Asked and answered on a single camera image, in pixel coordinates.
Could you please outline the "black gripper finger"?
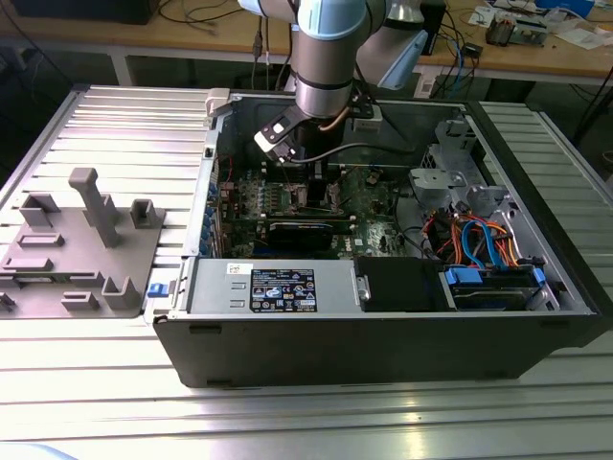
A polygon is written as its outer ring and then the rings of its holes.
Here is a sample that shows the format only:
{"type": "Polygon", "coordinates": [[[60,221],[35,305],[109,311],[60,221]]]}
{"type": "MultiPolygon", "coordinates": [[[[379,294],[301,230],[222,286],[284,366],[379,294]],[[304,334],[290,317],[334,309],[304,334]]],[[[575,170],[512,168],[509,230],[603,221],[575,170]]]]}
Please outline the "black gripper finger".
{"type": "Polygon", "coordinates": [[[307,203],[313,206],[319,205],[325,199],[328,186],[327,162],[314,162],[307,167],[307,171],[307,203]]]}

